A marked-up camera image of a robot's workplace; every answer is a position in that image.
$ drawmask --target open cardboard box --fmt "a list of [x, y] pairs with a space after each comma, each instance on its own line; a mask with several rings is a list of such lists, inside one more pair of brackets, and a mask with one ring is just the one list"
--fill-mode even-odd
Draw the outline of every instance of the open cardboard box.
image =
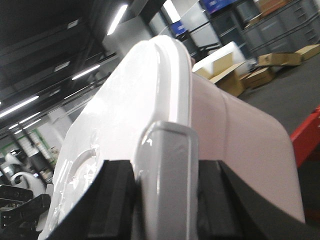
[[239, 76], [236, 73], [236, 69], [245, 62], [232, 64], [232, 53], [229, 53], [218, 60], [214, 61], [213, 74], [210, 74], [204, 68], [200, 68], [195, 73], [210, 80], [218, 88], [226, 91], [227, 93], [238, 97], [245, 90], [244, 85], [239, 80]]

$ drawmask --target red metal frame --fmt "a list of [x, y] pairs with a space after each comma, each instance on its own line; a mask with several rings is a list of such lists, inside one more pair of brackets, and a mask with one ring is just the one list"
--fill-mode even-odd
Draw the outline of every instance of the red metal frame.
[[290, 136], [297, 167], [308, 158], [320, 144], [320, 105]]

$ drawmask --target ceiling light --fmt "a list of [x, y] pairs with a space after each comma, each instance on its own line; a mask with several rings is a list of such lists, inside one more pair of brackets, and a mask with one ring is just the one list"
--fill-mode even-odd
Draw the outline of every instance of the ceiling light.
[[37, 112], [29, 117], [27, 117], [26, 119], [23, 119], [22, 121], [20, 121], [20, 124], [23, 124], [24, 122], [28, 121], [29, 119], [32, 119], [34, 116], [37, 116], [40, 112]]
[[78, 79], [78, 78], [82, 77], [83, 75], [86, 75], [86, 74], [92, 72], [93, 70], [95, 70], [95, 69], [97, 69], [97, 68], [99, 68], [99, 67], [100, 67], [100, 65], [91, 67], [91, 68], [89, 68], [88, 70], [85, 70], [85, 71], [79, 73], [78, 75], [74, 76], [74, 77], [72, 78], [72, 80]]
[[41, 120], [41, 118], [38, 119], [37, 121], [34, 121], [33, 123], [30, 123], [29, 125], [25, 126], [23, 129], [27, 129], [27, 128], [31, 127], [32, 125], [36, 124], [36, 123], [39, 122], [40, 120]]
[[176, 23], [181, 19], [179, 13], [177, 12], [177, 9], [175, 8], [171, 0], [166, 0], [163, 4], [163, 7], [173, 23]]
[[114, 33], [114, 31], [116, 30], [116, 27], [118, 26], [122, 16], [125, 14], [127, 7], [128, 7], [128, 4], [123, 5], [123, 6], [120, 7], [118, 13], [115, 15], [115, 18], [114, 18], [113, 22], [111, 23], [111, 26], [109, 28], [109, 31], [108, 31], [107, 35], [111, 35], [111, 34]]
[[14, 129], [15, 127], [18, 127], [18, 123], [15, 124], [15, 125], [12, 125], [11, 127], [9, 127], [9, 130], [10, 130], [10, 129]]
[[0, 113], [0, 118], [12, 113], [13, 111], [23, 107], [24, 105], [27, 105], [27, 104], [31, 103], [32, 101], [36, 100], [37, 98], [39, 98], [39, 96], [34, 96], [34, 97], [32, 97], [32, 98], [30, 98], [30, 99], [28, 99], [26, 101], [23, 101], [22, 103], [14, 106], [14, 107], [11, 107], [10, 109], [4, 111], [3, 113]]
[[16, 131], [14, 134], [18, 134], [18, 133], [21, 133], [22, 132], [22, 129]]
[[87, 86], [85, 86], [85, 87], [81, 88], [80, 90], [78, 90], [78, 91], [76, 91], [76, 92], [74, 92], [74, 93], [70, 94], [69, 96], [66, 96], [64, 99], [68, 99], [68, 98], [70, 98], [71, 96], [73, 96], [73, 95], [77, 94], [78, 92], [82, 91], [82, 90], [83, 90], [83, 89], [85, 89], [85, 88], [87, 88]]

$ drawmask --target warehouse wall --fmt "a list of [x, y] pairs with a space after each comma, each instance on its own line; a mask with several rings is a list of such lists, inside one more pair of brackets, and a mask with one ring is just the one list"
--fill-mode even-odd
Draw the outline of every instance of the warehouse wall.
[[[184, 5], [180, 1], [172, 2], [177, 11], [178, 9], [180, 9], [180, 11], [178, 12], [181, 16], [181, 22], [187, 30], [192, 31], [195, 28], [208, 22], [208, 18], [203, 12], [203, 9], [198, 4], [198, 1], [188, 1], [189, 4], [186, 4], [186, 7], [182, 7]], [[168, 26], [166, 26], [159, 13], [157, 13], [153, 17], [150, 22], [150, 26], [156, 34], [168, 35], [173, 37], [170, 30], [168, 29]], [[217, 34], [210, 23], [207, 23], [206, 25], [192, 32], [191, 37], [198, 47], [219, 42], [219, 38], [217, 37]]]
[[318, 4], [319, 8], [320, 8], [320, 0], [314, 0], [316, 2], [316, 4]]
[[180, 17], [192, 8], [198, 0], [171, 0]]
[[120, 59], [142, 40], [151, 39], [147, 26], [140, 16], [119, 24], [112, 35], [106, 36], [102, 44], [110, 51], [116, 52]]

